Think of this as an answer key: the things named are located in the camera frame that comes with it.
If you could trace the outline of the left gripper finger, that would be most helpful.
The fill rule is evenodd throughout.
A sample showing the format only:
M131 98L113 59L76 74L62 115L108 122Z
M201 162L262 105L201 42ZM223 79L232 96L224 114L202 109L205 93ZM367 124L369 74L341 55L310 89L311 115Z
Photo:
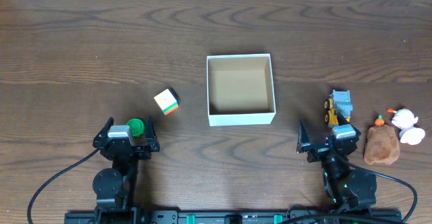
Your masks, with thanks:
M113 125L114 119L110 117L99 133L94 137L94 141L103 141L108 138L108 132L110 127Z
M144 137L148 145L159 145L159 140L153 127L153 118L151 116L148 117Z

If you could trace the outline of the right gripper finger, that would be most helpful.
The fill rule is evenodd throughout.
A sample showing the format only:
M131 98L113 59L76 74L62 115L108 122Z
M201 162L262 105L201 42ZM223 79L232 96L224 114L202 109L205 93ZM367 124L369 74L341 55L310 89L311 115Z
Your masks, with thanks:
M341 112L337 112L336 118L337 118L337 122L338 122L337 125L336 125L337 128L340 128L342 126L345 127L346 125L351 125L351 123L347 120L346 117L344 117L342 115Z
M308 134L306 132L306 128L303 124L303 121L299 121L299 133L298 133L298 146L309 146L311 143Z

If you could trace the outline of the yellow grey toy truck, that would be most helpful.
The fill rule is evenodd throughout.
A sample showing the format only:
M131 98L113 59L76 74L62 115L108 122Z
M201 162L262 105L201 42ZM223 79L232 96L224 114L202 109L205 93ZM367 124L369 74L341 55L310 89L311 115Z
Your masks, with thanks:
M329 98L326 99L324 107L327 111L325 115L325 123L329 128L339 125L337 119L338 113L341 113L347 121L350 121L351 112L353 110L350 91L333 90L329 95Z

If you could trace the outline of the green round spinner toy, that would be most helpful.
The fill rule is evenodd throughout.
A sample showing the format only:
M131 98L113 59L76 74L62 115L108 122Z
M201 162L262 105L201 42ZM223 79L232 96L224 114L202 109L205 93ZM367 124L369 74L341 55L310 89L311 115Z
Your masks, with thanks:
M126 125L130 127L133 137L139 138L145 132L145 121L141 118L132 118Z

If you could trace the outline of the brown plush toy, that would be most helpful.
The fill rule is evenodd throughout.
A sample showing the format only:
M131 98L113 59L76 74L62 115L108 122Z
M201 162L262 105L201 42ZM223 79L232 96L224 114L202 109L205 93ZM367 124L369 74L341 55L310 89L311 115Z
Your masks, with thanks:
M382 115L379 115L374 126L367 130L363 159L369 165L374 163L391 165L399 157L400 143L396 131L385 123Z

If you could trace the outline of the multicolour puzzle cube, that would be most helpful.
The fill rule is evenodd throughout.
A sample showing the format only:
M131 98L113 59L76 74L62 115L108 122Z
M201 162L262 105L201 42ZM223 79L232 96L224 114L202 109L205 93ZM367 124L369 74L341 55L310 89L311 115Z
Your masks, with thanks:
M172 111L176 110L179 105L177 99L174 97L170 89L166 89L158 95L154 96L154 100L162 110L164 115L170 114Z

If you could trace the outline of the white pink duck figure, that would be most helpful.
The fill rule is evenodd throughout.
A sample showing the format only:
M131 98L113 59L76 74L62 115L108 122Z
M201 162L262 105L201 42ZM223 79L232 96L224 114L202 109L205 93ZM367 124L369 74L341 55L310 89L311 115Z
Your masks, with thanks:
M394 114L391 122L400 129L399 137L402 144L417 145L425 137L424 129L415 126L419 118L411 110L389 108L387 112Z

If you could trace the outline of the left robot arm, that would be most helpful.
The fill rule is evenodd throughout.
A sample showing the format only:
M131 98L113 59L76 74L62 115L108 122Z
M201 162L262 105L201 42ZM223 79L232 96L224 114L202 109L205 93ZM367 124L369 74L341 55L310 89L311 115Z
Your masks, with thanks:
M160 151L153 119L149 117L144 126L145 143L141 145L134 143L130 126L115 125L112 117L94 137L92 146L112 162L112 167L103 169L93 179L98 209L120 211L132 205L139 160L149 160L152 152Z

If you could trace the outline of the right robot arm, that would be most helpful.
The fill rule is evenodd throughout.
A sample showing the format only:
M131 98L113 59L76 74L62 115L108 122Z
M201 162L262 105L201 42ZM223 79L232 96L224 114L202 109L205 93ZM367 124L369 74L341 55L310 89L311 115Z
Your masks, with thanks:
M312 143L302 122L296 152L306 153L309 163L320 162L327 195L335 202L336 213L368 209L376 203L376 177L349 166L347 156L357 149L360 131L337 114L339 125L324 142Z

